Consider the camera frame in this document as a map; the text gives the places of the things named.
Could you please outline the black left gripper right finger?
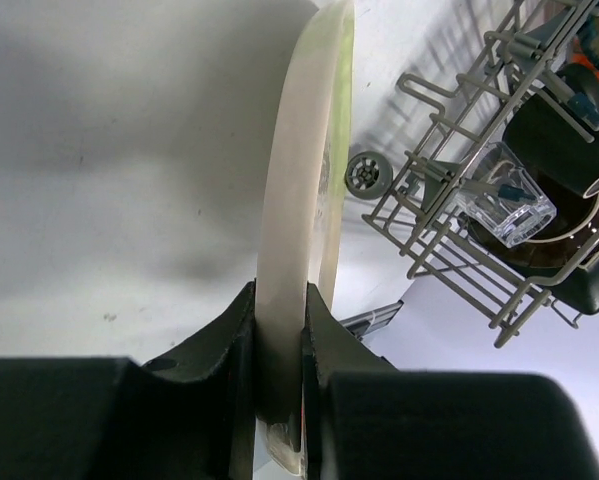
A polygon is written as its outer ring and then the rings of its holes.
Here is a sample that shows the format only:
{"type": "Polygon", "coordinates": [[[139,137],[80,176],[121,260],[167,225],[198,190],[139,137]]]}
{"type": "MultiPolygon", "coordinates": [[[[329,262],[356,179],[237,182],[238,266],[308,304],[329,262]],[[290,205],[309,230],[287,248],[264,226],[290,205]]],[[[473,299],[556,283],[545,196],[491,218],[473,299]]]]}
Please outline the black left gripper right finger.
{"type": "Polygon", "coordinates": [[[398,370],[314,285],[301,345],[309,479],[599,479],[579,412],[550,378],[398,370]]]}

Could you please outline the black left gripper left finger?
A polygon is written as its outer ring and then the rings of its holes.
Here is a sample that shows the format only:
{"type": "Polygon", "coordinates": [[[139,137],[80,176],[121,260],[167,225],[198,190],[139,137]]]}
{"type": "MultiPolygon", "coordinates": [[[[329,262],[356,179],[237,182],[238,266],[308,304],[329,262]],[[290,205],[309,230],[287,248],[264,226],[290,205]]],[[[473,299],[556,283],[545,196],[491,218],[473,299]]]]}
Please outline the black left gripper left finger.
{"type": "Polygon", "coordinates": [[[249,479],[253,283],[167,352],[0,358],[0,479],[249,479]]]}

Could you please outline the large cream round plate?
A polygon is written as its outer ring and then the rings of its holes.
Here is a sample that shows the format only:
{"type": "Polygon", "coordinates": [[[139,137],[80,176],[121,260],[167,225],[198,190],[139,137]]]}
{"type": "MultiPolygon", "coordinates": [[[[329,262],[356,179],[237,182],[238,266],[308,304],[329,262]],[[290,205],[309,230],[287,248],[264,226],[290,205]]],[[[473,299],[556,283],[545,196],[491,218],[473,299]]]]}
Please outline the large cream round plate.
{"type": "Polygon", "coordinates": [[[255,398],[265,446],[303,477],[301,332],[307,290],[332,304],[351,134],[355,12],[332,1],[307,22],[286,73],[273,135],[256,270],[255,398]]]}

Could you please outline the clear glass cup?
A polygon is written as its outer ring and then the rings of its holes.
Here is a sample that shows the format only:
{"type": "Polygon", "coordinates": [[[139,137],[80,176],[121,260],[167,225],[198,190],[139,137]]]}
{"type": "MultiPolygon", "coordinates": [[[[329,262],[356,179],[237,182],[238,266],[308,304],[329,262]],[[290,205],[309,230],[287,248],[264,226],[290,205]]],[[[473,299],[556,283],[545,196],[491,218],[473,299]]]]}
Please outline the clear glass cup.
{"type": "Polygon", "coordinates": [[[547,227],[557,208],[502,142],[486,145],[466,170],[455,204],[507,248],[547,227]]]}

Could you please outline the dark brown mug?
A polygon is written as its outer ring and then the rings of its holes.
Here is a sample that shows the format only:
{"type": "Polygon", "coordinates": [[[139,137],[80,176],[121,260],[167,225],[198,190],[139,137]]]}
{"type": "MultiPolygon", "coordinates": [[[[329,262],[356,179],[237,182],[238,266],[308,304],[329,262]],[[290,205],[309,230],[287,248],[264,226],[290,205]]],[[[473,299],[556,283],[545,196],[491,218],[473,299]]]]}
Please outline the dark brown mug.
{"type": "MultiPolygon", "coordinates": [[[[558,76],[592,102],[599,113],[599,80],[571,63],[558,76]]],[[[477,222],[470,236],[515,267],[554,269],[565,265],[599,228],[599,130],[586,141],[542,96],[535,94],[513,116],[503,143],[521,161],[556,207],[555,218],[529,240],[505,247],[477,222]]]]}

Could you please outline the black floral square plate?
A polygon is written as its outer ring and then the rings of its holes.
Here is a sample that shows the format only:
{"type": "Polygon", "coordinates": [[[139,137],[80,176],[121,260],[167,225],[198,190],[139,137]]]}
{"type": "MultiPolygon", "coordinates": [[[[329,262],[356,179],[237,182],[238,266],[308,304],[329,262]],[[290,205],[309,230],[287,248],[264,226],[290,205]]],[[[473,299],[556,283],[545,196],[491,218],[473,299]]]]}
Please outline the black floral square plate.
{"type": "Polygon", "coordinates": [[[553,296],[584,315],[599,313],[599,254],[586,265],[580,265],[559,285],[553,296]]]}

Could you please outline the aluminium frame rail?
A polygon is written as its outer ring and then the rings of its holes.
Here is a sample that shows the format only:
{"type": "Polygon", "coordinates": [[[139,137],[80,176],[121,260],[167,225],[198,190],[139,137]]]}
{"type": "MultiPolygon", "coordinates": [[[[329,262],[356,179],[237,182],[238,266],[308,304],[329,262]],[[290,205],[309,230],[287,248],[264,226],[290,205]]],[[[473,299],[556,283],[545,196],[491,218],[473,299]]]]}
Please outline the aluminium frame rail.
{"type": "Polygon", "coordinates": [[[398,300],[383,307],[340,320],[339,323],[356,339],[362,341],[367,335],[389,325],[401,310],[403,304],[402,300],[398,300]]]}

